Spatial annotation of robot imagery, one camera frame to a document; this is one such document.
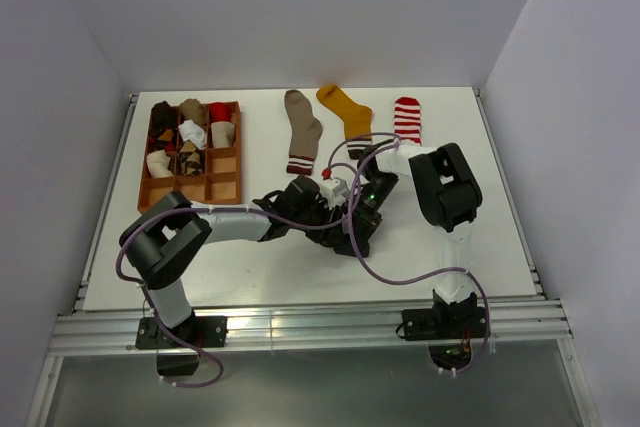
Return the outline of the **brown argyle sock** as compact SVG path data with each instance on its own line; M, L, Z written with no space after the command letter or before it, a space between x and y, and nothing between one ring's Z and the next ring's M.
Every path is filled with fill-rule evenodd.
M181 176L199 176L205 173L204 152L192 142L185 142L178 152L179 174Z

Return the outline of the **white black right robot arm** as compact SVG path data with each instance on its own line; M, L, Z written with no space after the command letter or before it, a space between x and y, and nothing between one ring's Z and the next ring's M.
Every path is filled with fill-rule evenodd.
M382 283L411 285L431 279L433 305L403 315L404 337L452 337L470 331L488 332L488 301L469 270L470 237L483 196L460 147L448 143L438 148L387 140L366 148L358 159L354 183L367 183L347 201L347 254L365 265L369 253L369 221L377 226L379 208L404 176L413 182L419 210L441 236L439 268L408 280L391 280L365 270Z

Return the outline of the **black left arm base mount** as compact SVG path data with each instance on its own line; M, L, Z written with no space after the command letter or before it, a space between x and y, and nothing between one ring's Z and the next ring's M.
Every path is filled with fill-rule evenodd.
M171 334L179 340L203 348L221 348L225 345L227 318L225 316L204 316L195 314L187 318L182 324L170 329ZM160 327L153 317L143 317L138 326L135 340L136 350L168 350L183 348L183 345L173 340ZM189 355L157 354L156 370L165 377L189 377L193 375L200 364L199 353Z

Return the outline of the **wooden compartment tray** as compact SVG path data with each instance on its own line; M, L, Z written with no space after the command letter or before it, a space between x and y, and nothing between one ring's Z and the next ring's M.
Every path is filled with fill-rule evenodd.
M144 213L172 191L206 204L242 201L239 103L153 105L145 136L137 209Z

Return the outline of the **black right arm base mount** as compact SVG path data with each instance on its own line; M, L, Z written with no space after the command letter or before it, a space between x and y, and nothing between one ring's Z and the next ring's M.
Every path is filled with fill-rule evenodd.
M431 361L438 369L453 372L469 366L473 361L472 341L488 340L489 323L482 307L405 309L396 336L407 342L446 341L429 346Z

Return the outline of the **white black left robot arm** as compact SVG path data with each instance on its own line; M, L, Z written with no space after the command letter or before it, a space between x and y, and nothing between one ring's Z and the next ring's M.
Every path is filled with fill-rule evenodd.
M342 179L299 176L283 190L249 204L204 204L172 191L131 224L119 239L119 278L135 282L160 319L159 335L183 346L195 333L195 313L181 281L202 246L227 241L267 242L296 229L315 243L342 243L343 210L350 195Z

